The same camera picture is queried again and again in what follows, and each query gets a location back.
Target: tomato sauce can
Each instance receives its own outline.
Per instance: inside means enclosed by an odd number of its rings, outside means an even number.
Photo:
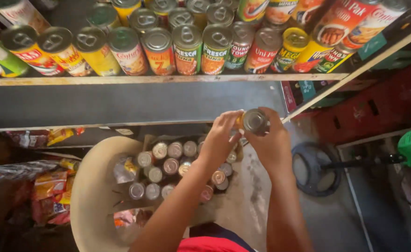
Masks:
[[[170,23],[170,29],[182,25],[192,25],[195,22],[193,13],[183,7],[178,7],[168,14],[168,22]]]
[[[261,21],[265,15],[269,0],[241,0],[237,15],[243,22]]]
[[[64,74],[64,69],[37,46],[38,34],[27,25],[12,26],[1,33],[0,40],[6,49],[45,76]]]
[[[177,7],[176,0],[152,0],[148,9],[159,18],[159,26],[168,29],[168,14]]]
[[[127,75],[143,75],[148,70],[137,33],[129,27],[113,29],[107,36],[113,56]]]
[[[129,17],[136,9],[142,7],[140,0],[112,0],[111,2],[117,10],[120,22],[124,27],[129,27]]]
[[[173,39],[167,29],[157,27],[148,30],[142,36],[142,44],[156,75],[172,75],[176,71]]]
[[[199,30],[203,31],[207,26],[206,11],[210,5],[209,0],[189,0],[187,1],[187,9],[195,16],[194,24]]]
[[[194,75],[201,70],[202,33],[195,25],[181,25],[173,30],[177,71]]]
[[[313,37],[325,47],[340,43],[367,15],[379,0],[337,0],[313,30]]]
[[[207,8],[207,25],[220,24],[225,27],[231,26],[234,13],[230,7],[219,3],[213,3]]]
[[[37,38],[39,48],[48,53],[72,76],[87,76],[92,68],[72,45],[71,32],[63,27],[50,27]]]
[[[233,42],[229,57],[224,66],[228,69],[239,69],[244,65],[254,40],[255,29],[242,21],[237,21],[231,27]]]
[[[297,27],[288,28],[282,38],[283,46],[271,64],[271,69],[278,73],[287,71],[309,42],[307,33]]]
[[[299,0],[291,14],[292,20],[294,20],[299,27],[305,27],[323,2],[324,0]]]
[[[84,27],[73,38],[74,47],[98,76],[116,76],[120,65],[106,42],[106,35],[96,27]]]
[[[38,33],[50,27],[29,0],[0,0],[0,14],[13,25],[29,25]]]
[[[409,9],[406,0],[384,0],[344,38],[346,47],[359,49]]]
[[[351,49],[346,47],[344,43],[339,43],[316,65],[315,69],[323,74],[330,73],[350,58],[356,51],[357,49]]]
[[[117,10],[107,3],[94,4],[87,11],[87,21],[91,26],[100,28],[106,35],[112,29],[121,26]]]
[[[278,32],[270,28],[259,29],[244,63],[244,70],[251,74],[265,73],[281,45],[282,38]]]
[[[310,38],[308,46],[299,54],[294,62],[292,69],[297,73],[307,73],[313,69],[322,58],[324,58],[333,47],[325,47]]]
[[[216,75],[224,70],[224,63],[229,57],[233,35],[230,28],[222,25],[209,25],[202,34],[204,49],[202,51],[201,69],[205,74]]]
[[[143,34],[151,28],[156,28],[159,25],[159,19],[152,10],[138,8],[131,14],[129,25],[140,34]]]
[[[284,24],[290,18],[298,0],[270,0],[266,8],[265,19],[273,24]]]

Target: yellow can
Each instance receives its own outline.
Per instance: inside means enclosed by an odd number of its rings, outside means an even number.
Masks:
[[[115,60],[106,35],[96,27],[84,27],[74,36],[73,45],[99,76],[116,76],[120,65]]]
[[[292,69],[297,73],[307,73],[312,70],[323,57],[330,53],[333,47],[324,47],[310,38],[308,46],[299,54]]]
[[[140,0],[112,0],[112,5],[117,10],[122,25],[129,27],[129,17],[133,11],[142,7],[142,2]]]
[[[50,27],[39,35],[37,45],[70,75],[87,76],[92,72],[92,68],[72,45],[72,38],[73,36],[68,29]]]

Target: can label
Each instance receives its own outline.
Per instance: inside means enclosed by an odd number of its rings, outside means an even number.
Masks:
[[[312,15],[321,6],[322,2],[324,2],[324,0],[299,0],[291,17],[296,20],[299,25],[305,26]]]
[[[107,45],[96,52],[80,54],[99,76],[116,76],[120,72],[120,66]]]
[[[28,71],[29,66],[0,46],[0,76],[18,77]]]
[[[244,64],[244,70],[247,73],[263,74],[268,69],[272,60],[274,60],[274,57],[276,57],[276,54],[277,50],[265,51],[257,45],[253,45]]]
[[[37,44],[34,44],[29,49],[23,51],[11,51],[19,59],[25,61],[33,67],[36,71],[40,72],[45,76],[53,76],[60,74],[64,69],[58,65],[54,60],[50,58],[47,54],[43,53]]]
[[[132,12],[135,11],[136,9],[142,7],[142,2],[137,1],[137,3],[129,8],[119,8],[115,5],[113,7],[117,10],[120,18],[120,22],[124,27],[130,27],[129,26],[129,17],[131,16]]]
[[[237,9],[238,17],[243,22],[261,20],[268,3],[269,0],[241,0]]]
[[[297,4],[298,0],[271,0],[266,8],[266,19],[276,25],[286,23]]]
[[[320,44],[335,46],[375,8],[376,5],[356,0],[337,0],[315,26],[313,34]]]
[[[303,50],[293,65],[293,70],[299,73],[307,73],[314,68],[320,60],[325,57],[333,48],[326,48],[315,41],[310,40],[308,46]]]
[[[154,53],[145,49],[145,53],[148,57],[149,65],[156,75],[171,75],[176,71],[175,56],[172,47],[162,53]]]
[[[50,24],[37,11],[29,0],[21,0],[18,4],[0,9],[0,13],[14,25],[29,25],[38,33],[50,27]]]
[[[338,51],[336,48],[332,49],[329,54],[327,54],[321,62],[315,67],[315,69],[321,73],[328,73],[332,68],[334,68],[340,61],[344,60],[346,57],[350,57],[353,53],[345,54]]]
[[[403,11],[387,9],[382,4],[369,14],[355,29],[343,40],[348,48],[359,49],[371,38],[377,36],[384,28],[398,19]]]
[[[92,72],[92,68],[72,45],[62,52],[50,54],[50,57],[72,76],[82,77]]]
[[[229,58],[227,58],[224,66],[229,69],[239,69],[244,65],[244,61],[248,57],[251,44],[240,44],[234,42],[231,47]]]
[[[129,52],[114,52],[113,56],[127,75],[142,75],[148,70],[140,44]]]
[[[176,67],[182,75],[194,75],[201,70],[202,45],[193,50],[185,50],[175,46]]]
[[[224,70],[224,62],[227,58],[229,48],[214,49],[204,43],[202,51],[201,69],[205,74],[220,74]]]
[[[275,72],[282,73],[288,70],[301,52],[292,52],[282,47],[272,62],[271,69]]]

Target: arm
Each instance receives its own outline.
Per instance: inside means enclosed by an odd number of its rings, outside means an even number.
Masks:
[[[279,115],[263,110],[270,120],[270,133],[260,137],[244,132],[271,180],[271,196],[266,226],[267,251],[313,251],[299,203],[292,171],[291,143]]]
[[[238,133],[229,140],[230,130],[242,113],[231,111],[216,118],[198,159],[146,223],[141,234],[131,244],[130,252],[177,250],[207,181],[225,162],[232,147],[241,138]]]

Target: metal can top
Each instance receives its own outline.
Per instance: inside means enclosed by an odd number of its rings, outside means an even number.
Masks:
[[[159,183],[163,178],[162,170],[158,167],[151,168],[148,172],[148,178],[153,183]]]
[[[175,189],[175,185],[166,185],[162,187],[162,198],[166,199],[167,196]]]
[[[344,43],[337,44],[337,46],[335,46],[335,50],[343,54],[351,54],[351,53],[358,51],[358,49],[353,49],[353,48],[345,46]]]
[[[202,44],[202,32],[195,25],[181,25],[173,29],[173,42],[182,49],[194,49]]]
[[[160,186],[158,184],[151,183],[146,187],[145,196],[149,200],[155,200],[160,195]]]
[[[96,27],[84,27],[73,37],[73,45],[82,53],[100,50],[106,44],[106,35]]]
[[[152,165],[152,155],[149,152],[140,152],[137,155],[137,163],[141,167],[149,167]]]
[[[214,49],[228,48],[233,41],[230,28],[220,24],[208,25],[202,33],[202,40],[208,47]]]
[[[153,0],[149,3],[148,8],[154,12],[170,13],[177,7],[176,0]]]
[[[250,109],[243,114],[243,127],[254,134],[262,133],[268,125],[268,120],[263,111],[258,108]]]
[[[411,1],[407,0],[383,0],[381,4],[384,7],[397,12],[405,12],[411,8]]]
[[[215,171],[212,175],[212,183],[215,185],[222,184],[226,179],[226,175],[222,171]]]
[[[288,26],[290,26],[288,22],[278,25],[271,23],[268,19],[264,19],[262,23],[262,28],[271,28],[280,33],[283,33],[288,28]]]
[[[230,163],[222,163],[218,170],[224,172],[226,177],[229,177],[233,173],[232,165]]]
[[[71,45],[71,32],[64,27],[50,27],[37,38],[37,44],[46,53],[59,53]]]
[[[117,27],[109,32],[107,44],[116,53],[126,53],[139,43],[137,33],[129,27]]]
[[[145,194],[145,187],[141,183],[133,183],[129,187],[129,196],[131,199],[141,199],[143,195]]]
[[[179,175],[183,177],[188,172],[188,169],[190,169],[190,165],[182,164],[181,166],[179,166],[179,170],[178,170]]]
[[[216,189],[218,190],[226,190],[229,187],[229,180],[226,178],[221,184],[216,185]]]
[[[180,158],[183,154],[182,144],[180,142],[170,143],[167,152],[171,158]]]
[[[155,28],[159,25],[157,15],[150,9],[138,8],[129,17],[129,24],[138,32],[144,33],[147,29]]]
[[[96,3],[87,10],[87,21],[93,26],[108,26],[117,19],[117,11],[107,3]]]
[[[164,142],[157,143],[152,147],[152,154],[157,159],[163,159],[167,156],[168,145]]]
[[[184,143],[184,155],[193,157],[198,151],[198,145],[194,141],[187,141]]]
[[[222,24],[229,26],[233,22],[233,10],[225,5],[213,3],[207,8],[207,21],[209,24]]]
[[[261,28],[255,34],[256,45],[265,51],[277,51],[282,45],[282,38],[276,30],[271,28]]]
[[[0,9],[8,8],[20,3],[22,0],[0,0]]]
[[[34,45],[37,40],[36,30],[27,25],[12,26],[1,32],[3,46],[11,51],[22,51]]]
[[[138,4],[140,0],[111,0],[113,6],[118,8],[129,8]]]
[[[237,21],[232,24],[231,29],[234,43],[251,44],[254,40],[255,29],[245,22]]]
[[[173,44],[171,34],[164,28],[151,28],[142,36],[143,46],[150,52],[164,52]]]
[[[178,7],[168,14],[168,22],[172,28],[180,25],[192,25],[194,21],[193,14],[184,7]]]
[[[229,156],[227,156],[226,162],[227,163],[235,163],[236,161],[236,152],[235,151],[231,151],[229,153]]]
[[[206,203],[211,200],[213,197],[213,188],[209,185],[205,185],[204,190],[201,192],[199,197],[199,201],[202,203]]]
[[[168,175],[175,175],[178,169],[179,169],[179,161],[177,161],[174,158],[168,158],[163,163],[163,170]]]
[[[210,5],[209,0],[189,0],[187,1],[187,9],[196,14],[206,13],[209,5]]]
[[[305,48],[310,41],[308,34],[301,28],[292,27],[285,30],[282,35],[283,42],[296,48]]]

